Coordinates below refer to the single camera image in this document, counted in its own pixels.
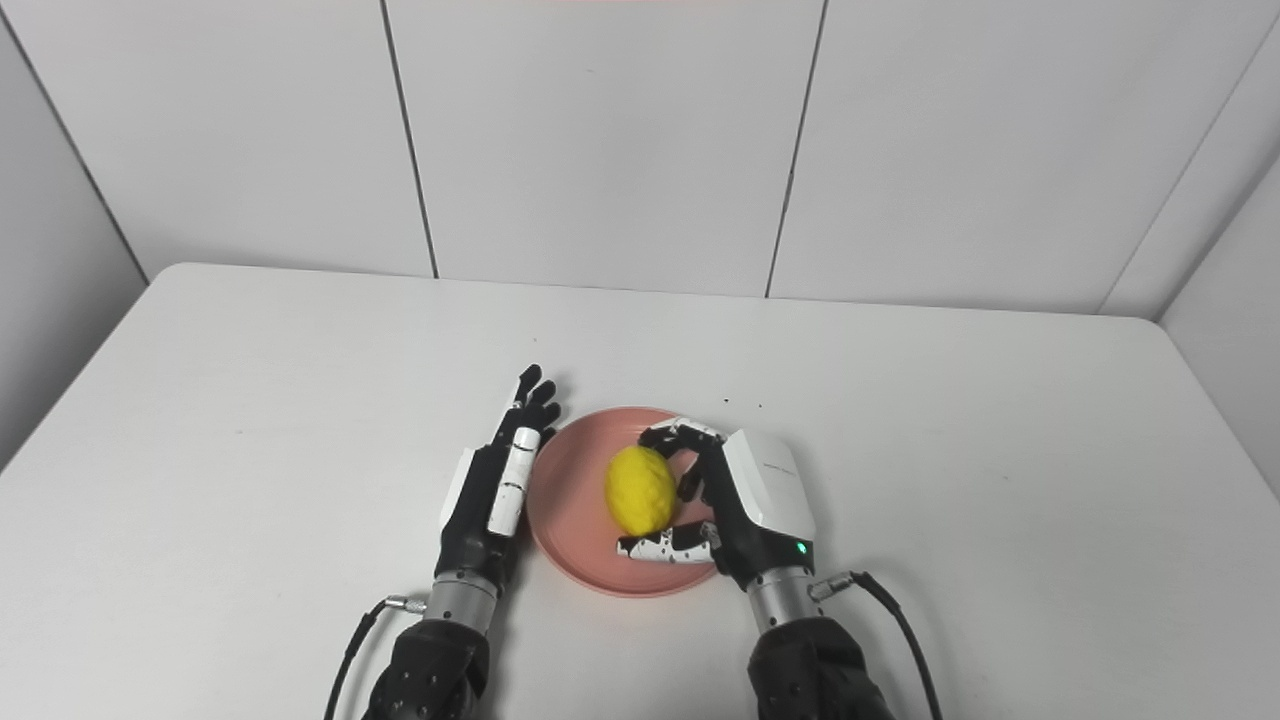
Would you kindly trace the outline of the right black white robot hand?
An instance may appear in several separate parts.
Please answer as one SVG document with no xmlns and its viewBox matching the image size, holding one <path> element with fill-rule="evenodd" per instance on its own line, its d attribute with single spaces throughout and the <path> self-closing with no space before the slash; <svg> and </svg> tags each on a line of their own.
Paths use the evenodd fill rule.
<svg viewBox="0 0 1280 720">
<path fill-rule="evenodd" d="M 803 577 L 815 570 L 817 521 L 795 457 L 786 443 L 759 430 L 723 434 L 676 416 L 640 433 L 637 446 L 663 459 L 695 455 L 676 480 L 677 500 L 698 500 L 710 518 L 644 536 L 622 536 L 618 556 L 673 565 L 712 564 L 742 591 L 764 585 L 772 571 Z"/>
</svg>

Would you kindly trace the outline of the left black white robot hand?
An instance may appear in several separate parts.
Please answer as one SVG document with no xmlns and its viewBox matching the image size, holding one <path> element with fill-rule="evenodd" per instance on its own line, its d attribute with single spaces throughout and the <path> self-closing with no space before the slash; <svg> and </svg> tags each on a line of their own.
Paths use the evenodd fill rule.
<svg viewBox="0 0 1280 720">
<path fill-rule="evenodd" d="M 463 452 L 442 510 L 436 579 L 480 578 L 506 592 L 532 465 L 561 418 L 556 392 L 541 366 L 529 365 L 492 439 Z"/>
</svg>

